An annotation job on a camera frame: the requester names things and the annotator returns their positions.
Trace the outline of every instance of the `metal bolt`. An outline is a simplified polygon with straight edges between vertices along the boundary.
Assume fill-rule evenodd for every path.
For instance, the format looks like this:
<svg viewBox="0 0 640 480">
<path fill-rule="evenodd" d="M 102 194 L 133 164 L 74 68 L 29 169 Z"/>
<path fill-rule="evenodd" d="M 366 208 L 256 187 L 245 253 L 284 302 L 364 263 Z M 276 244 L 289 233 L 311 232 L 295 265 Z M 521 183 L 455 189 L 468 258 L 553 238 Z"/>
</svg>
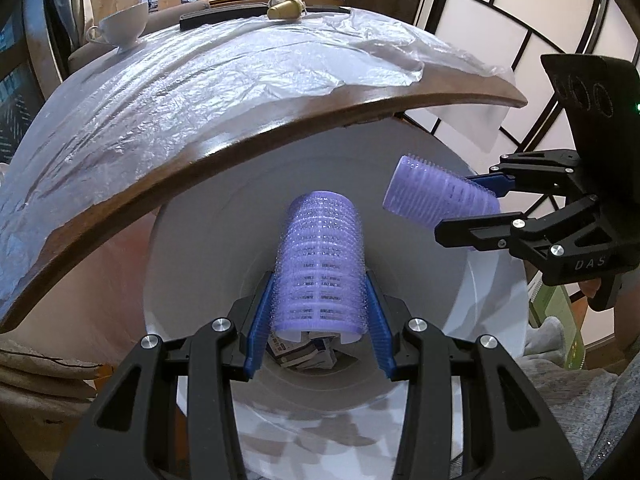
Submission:
<svg viewBox="0 0 640 480">
<path fill-rule="evenodd" d="M 414 332 L 424 332 L 427 330 L 427 322 L 419 317 L 409 320 L 409 328 Z"/>
<path fill-rule="evenodd" d="M 160 340 L 158 339 L 157 335 L 153 335 L 153 334 L 145 335 L 142 338 L 142 341 L 140 341 L 140 346 L 142 346 L 142 348 L 144 348 L 145 350 L 149 350 L 150 348 L 153 348 L 154 346 L 156 346 L 159 341 Z"/>
<path fill-rule="evenodd" d="M 231 328 L 231 322 L 226 317 L 219 317 L 213 320 L 211 328 L 216 332 L 226 332 Z"/>
<path fill-rule="evenodd" d="M 553 256 L 562 256 L 564 254 L 564 247 L 562 247 L 562 245 L 552 245 L 551 254 L 553 254 Z"/>
<path fill-rule="evenodd" d="M 480 338 L 480 344 L 491 349 L 498 346 L 498 340 L 492 335 L 485 334 Z"/>
</svg>

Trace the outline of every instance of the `plastic sheet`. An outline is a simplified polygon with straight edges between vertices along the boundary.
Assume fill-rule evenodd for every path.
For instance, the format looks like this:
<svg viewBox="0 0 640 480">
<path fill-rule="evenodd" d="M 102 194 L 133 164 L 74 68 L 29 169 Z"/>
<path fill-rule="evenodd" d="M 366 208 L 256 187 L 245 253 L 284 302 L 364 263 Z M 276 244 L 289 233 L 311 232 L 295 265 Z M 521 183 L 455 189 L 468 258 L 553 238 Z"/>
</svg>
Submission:
<svg viewBox="0 0 640 480">
<path fill-rule="evenodd" d="M 172 27 L 97 59 L 46 102 L 0 188 L 0 301 L 53 230 L 222 121 L 344 85 L 408 86 L 425 64 L 508 73 L 411 25 L 356 9 L 297 22 L 263 16 L 187 32 Z"/>
</svg>

